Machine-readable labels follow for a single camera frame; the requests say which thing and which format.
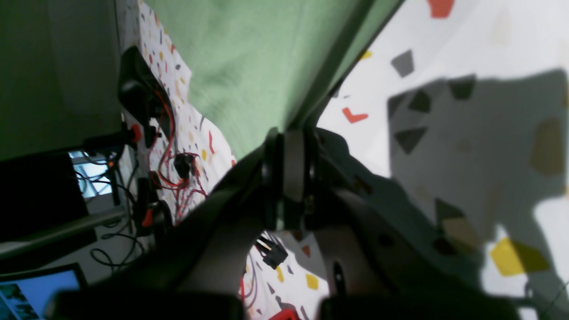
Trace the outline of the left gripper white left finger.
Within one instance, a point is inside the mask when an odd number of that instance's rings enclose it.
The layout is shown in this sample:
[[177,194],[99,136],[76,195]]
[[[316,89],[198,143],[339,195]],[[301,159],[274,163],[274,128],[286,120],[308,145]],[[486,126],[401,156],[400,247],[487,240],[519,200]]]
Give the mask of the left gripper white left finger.
[[283,229],[283,136],[238,162],[165,245],[88,289],[55,296],[51,320],[242,320],[236,296],[261,233]]

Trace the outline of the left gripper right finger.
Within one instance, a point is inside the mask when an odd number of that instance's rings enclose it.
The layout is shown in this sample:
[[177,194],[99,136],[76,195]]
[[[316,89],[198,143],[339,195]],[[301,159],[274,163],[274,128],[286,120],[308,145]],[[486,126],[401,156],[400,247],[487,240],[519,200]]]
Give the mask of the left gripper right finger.
[[284,135],[284,228],[312,231],[330,296],[320,320],[518,320],[515,304],[441,271],[390,221],[413,212],[400,187],[359,195],[311,130]]

